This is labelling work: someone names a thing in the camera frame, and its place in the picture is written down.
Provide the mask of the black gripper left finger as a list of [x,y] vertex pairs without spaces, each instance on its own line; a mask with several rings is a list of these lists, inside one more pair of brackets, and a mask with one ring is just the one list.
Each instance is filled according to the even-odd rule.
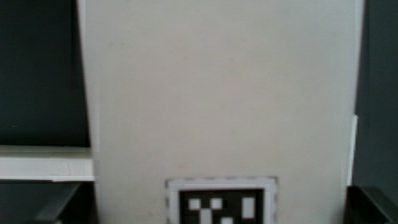
[[0,224],[97,224],[94,184],[0,181]]

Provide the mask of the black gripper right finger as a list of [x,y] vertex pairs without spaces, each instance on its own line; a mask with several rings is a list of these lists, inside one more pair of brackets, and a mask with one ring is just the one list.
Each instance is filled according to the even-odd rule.
[[398,224],[398,206],[376,187],[348,187],[342,224]]

